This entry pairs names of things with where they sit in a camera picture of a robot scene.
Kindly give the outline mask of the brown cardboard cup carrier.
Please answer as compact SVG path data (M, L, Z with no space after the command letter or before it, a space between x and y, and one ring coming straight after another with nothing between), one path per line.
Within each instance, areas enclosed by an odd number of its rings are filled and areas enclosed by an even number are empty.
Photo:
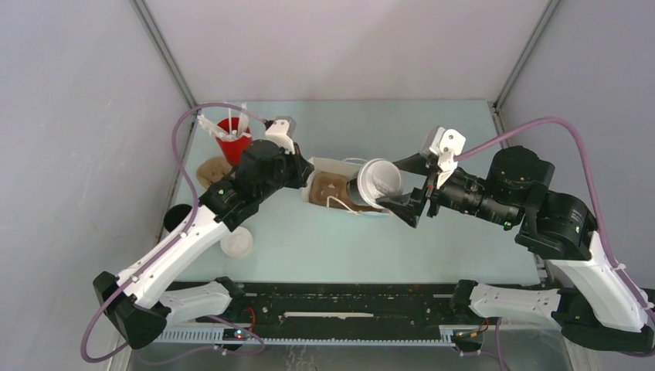
M315 175L308 194L308 202L317 206L342 209L350 213L380 213L380 209L355 205L347 194L348 179L343 175L319 172Z

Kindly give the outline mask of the white paper bag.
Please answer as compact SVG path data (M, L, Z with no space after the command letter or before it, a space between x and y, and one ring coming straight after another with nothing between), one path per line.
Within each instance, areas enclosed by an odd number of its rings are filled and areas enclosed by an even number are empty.
M363 158L337 160L312 157L308 162L313 165L314 170L307 180L307 186L300 190L303 202L355 216L391 216L387 209L355 205L348 195L348 179L366 163Z

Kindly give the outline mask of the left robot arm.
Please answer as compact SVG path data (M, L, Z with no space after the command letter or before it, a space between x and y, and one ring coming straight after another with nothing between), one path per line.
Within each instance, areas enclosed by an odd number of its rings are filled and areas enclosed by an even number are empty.
M151 251L113 275L102 272L93 288L104 315L132 349L152 343L166 328L218 315L234 322L244 312L243 291L229 278L170 290L170 285L204 251L230 236L260 205L282 188L306 186L313 165L293 143L290 149L255 140L240 163L213 183L189 214Z

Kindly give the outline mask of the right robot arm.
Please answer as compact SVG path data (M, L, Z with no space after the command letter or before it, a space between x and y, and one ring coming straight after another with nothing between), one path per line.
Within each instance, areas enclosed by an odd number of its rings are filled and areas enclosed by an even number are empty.
M480 316L552 325L587 349L648 355L654 331L646 312L608 262L592 211L577 197L549 189L554 170L533 151L513 146L495 154L485 178L457 169L437 185L433 169L422 188L377 202L410 226L445 207L516 229L517 244L570 281L567 288L535 290L461 280L449 303L457 322Z

